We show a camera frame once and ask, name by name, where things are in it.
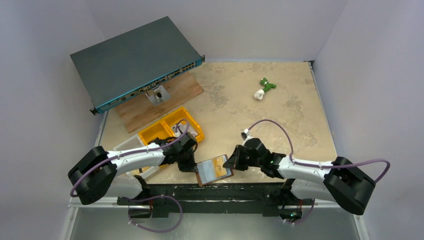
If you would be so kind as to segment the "brown leather card holder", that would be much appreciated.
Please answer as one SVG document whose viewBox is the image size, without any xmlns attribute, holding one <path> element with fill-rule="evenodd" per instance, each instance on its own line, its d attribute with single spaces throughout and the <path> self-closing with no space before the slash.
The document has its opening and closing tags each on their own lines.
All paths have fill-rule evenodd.
<svg viewBox="0 0 424 240">
<path fill-rule="evenodd" d="M 232 177 L 233 170 L 224 167 L 227 160 L 228 156 L 223 154 L 197 163 L 198 172 L 195 175 L 198 185 L 203 187 Z"/>
</svg>

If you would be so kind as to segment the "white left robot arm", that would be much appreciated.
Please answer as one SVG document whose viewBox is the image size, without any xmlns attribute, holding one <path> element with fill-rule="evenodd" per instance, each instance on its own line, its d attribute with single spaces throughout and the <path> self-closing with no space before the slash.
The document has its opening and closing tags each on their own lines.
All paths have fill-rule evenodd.
<svg viewBox="0 0 424 240">
<path fill-rule="evenodd" d="M 90 205 L 103 197 L 147 200 L 150 196 L 145 179 L 131 172 L 144 167 L 177 164 L 183 173 L 198 172 L 195 151 L 198 142 L 189 132 L 179 137 L 155 138 L 150 144 L 122 151 L 93 147 L 67 176 L 72 184 L 70 196 Z"/>
</svg>

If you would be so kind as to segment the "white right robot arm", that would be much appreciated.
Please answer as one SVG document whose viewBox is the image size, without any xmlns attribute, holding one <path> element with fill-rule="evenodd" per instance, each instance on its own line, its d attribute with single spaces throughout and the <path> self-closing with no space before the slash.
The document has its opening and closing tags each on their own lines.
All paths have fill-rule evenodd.
<svg viewBox="0 0 424 240">
<path fill-rule="evenodd" d="M 340 156 L 324 162 L 290 159 L 271 152 L 258 138 L 250 138 L 235 147 L 223 167 L 238 171 L 257 167 L 270 178 L 284 180 L 282 199 L 330 201 L 351 214 L 363 215 L 376 182 L 358 167 L 347 167 L 349 164 Z"/>
</svg>

